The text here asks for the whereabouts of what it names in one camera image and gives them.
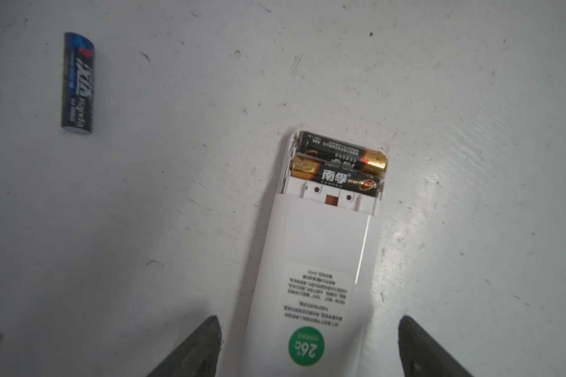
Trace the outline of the white remote with barcode label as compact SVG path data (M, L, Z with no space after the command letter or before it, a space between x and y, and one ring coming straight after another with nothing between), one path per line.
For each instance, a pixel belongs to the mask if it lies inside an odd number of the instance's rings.
M291 175L286 147L253 294L242 376L354 376L383 220L377 196Z

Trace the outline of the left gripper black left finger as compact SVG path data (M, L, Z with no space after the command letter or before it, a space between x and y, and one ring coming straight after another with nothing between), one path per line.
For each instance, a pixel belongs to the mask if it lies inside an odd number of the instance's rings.
M216 315L208 317L148 377L214 377L222 345Z

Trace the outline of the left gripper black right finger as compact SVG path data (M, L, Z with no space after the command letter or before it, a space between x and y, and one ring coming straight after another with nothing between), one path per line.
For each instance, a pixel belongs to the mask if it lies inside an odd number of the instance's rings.
M473 377L412 317L398 327L399 356L406 377Z

